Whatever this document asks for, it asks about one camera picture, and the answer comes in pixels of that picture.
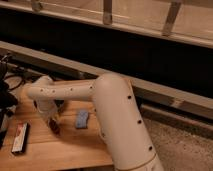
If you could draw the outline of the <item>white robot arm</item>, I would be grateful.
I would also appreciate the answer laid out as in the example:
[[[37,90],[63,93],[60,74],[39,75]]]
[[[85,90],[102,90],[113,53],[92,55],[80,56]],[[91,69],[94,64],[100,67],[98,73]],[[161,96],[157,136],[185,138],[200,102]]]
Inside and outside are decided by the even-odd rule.
[[[57,112],[57,100],[91,101],[116,171],[164,171],[131,84],[115,73],[82,82],[56,83],[42,76],[27,89],[45,119]]]

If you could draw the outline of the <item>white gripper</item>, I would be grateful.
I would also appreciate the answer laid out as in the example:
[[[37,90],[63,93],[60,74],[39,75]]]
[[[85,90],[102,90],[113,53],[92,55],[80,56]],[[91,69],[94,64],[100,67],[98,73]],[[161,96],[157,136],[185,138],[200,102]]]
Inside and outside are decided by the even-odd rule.
[[[58,107],[53,100],[36,100],[36,108],[45,120],[54,117],[58,113]]]

